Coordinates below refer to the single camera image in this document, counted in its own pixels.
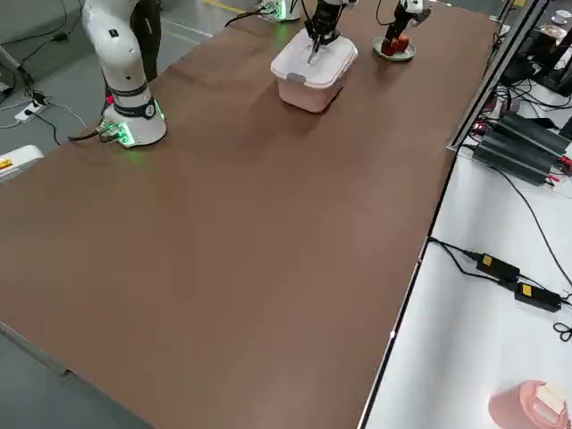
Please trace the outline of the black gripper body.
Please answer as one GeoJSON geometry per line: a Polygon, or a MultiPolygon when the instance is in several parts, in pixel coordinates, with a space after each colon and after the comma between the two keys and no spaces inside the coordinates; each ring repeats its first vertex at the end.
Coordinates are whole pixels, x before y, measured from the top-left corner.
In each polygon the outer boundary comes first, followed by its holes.
{"type": "Polygon", "coordinates": [[[405,9],[396,8],[394,10],[394,20],[391,23],[390,31],[403,31],[414,18],[414,14],[405,9]]]}
{"type": "Polygon", "coordinates": [[[318,0],[312,22],[316,25],[334,25],[346,7],[342,0],[318,0]]]}

